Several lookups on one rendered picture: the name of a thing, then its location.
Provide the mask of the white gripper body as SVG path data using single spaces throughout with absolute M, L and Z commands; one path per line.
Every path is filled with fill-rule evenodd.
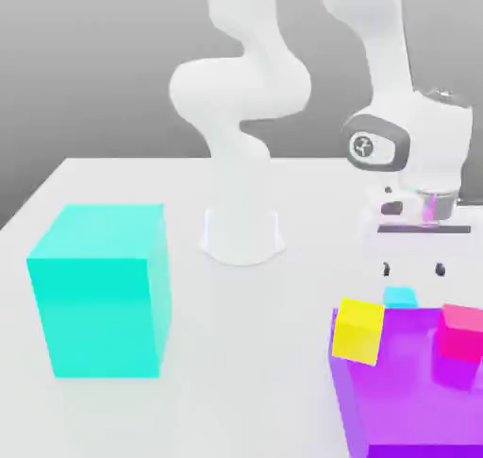
M 454 257 L 476 255 L 476 224 L 366 223 L 364 251 L 381 263 L 405 259 L 448 263 Z

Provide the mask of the small cyan cube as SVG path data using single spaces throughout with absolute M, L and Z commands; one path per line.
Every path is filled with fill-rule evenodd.
M 383 293 L 383 305 L 388 308 L 417 308 L 418 300 L 410 287 L 387 286 Z

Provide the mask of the small pink cube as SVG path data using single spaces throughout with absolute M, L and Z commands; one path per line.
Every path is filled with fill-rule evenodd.
M 483 309 L 443 304 L 436 336 L 442 357 L 479 364 L 483 359 Z

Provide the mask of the small yellow cube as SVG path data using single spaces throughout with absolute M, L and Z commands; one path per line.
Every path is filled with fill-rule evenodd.
M 375 366 L 384 313 L 382 304 L 343 297 L 335 321 L 332 356 Z

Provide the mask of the large purple box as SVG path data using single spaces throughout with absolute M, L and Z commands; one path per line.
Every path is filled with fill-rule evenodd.
M 374 366 L 330 356 L 350 458 L 483 458 L 483 366 L 442 357 L 438 308 L 389 308 Z

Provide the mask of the large turquoise box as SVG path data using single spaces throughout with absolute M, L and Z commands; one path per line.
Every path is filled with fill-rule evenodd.
M 26 259 L 55 377 L 152 379 L 172 319 L 161 204 L 68 204 Z

